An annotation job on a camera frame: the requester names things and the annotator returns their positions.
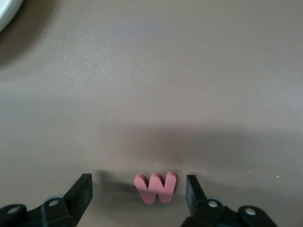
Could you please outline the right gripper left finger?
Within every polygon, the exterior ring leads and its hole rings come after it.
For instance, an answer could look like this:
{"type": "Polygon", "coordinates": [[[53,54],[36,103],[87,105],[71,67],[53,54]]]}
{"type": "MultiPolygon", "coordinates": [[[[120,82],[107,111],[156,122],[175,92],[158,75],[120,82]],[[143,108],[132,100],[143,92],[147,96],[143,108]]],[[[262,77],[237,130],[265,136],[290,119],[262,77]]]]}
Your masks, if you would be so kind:
{"type": "Polygon", "coordinates": [[[2,227],[75,227],[92,200],[92,175],[82,174],[62,197],[48,199],[27,210],[23,204],[0,209],[2,227]]]}

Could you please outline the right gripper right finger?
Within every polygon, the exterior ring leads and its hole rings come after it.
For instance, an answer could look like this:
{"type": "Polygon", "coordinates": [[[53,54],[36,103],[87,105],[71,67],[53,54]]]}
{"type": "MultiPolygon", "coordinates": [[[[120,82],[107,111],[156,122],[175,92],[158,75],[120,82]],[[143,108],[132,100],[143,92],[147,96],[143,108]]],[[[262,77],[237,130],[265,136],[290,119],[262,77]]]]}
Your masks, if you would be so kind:
{"type": "Polygon", "coordinates": [[[265,211],[254,206],[242,206],[237,212],[218,200],[206,197],[195,175],[187,175],[186,201],[190,216],[183,227],[276,227],[265,211]]]}

